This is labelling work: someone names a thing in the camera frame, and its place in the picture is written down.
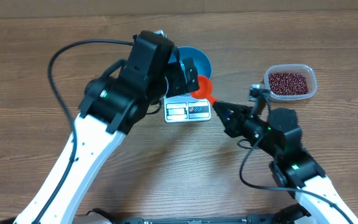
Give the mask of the red plastic scoop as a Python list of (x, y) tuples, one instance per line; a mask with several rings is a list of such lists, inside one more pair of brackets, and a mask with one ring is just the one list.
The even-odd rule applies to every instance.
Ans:
[(198, 76), (198, 85), (199, 89), (190, 93), (193, 98), (199, 100), (208, 100), (209, 103), (213, 106), (217, 99), (212, 95), (213, 83), (206, 76)]

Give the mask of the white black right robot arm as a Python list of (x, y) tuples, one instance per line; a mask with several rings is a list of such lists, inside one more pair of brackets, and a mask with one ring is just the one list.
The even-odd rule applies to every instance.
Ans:
[(296, 112), (286, 108), (269, 110), (267, 120), (259, 117), (267, 102), (244, 106), (215, 101), (213, 109), (232, 137), (244, 137), (249, 151), (259, 148), (272, 156), (269, 164), (276, 187), (251, 184), (239, 169), (241, 182), (253, 189), (287, 192), (297, 201), (272, 217), (272, 223), (358, 223), (324, 169), (301, 143), (302, 129)]

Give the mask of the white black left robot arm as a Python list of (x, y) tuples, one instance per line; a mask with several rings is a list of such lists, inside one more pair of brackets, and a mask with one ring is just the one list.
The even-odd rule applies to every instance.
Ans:
[(199, 88), (194, 60), (161, 32), (142, 31), (131, 48), (87, 84), (79, 114), (68, 118), (66, 146), (16, 223), (71, 223), (100, 168), (149, 106)]

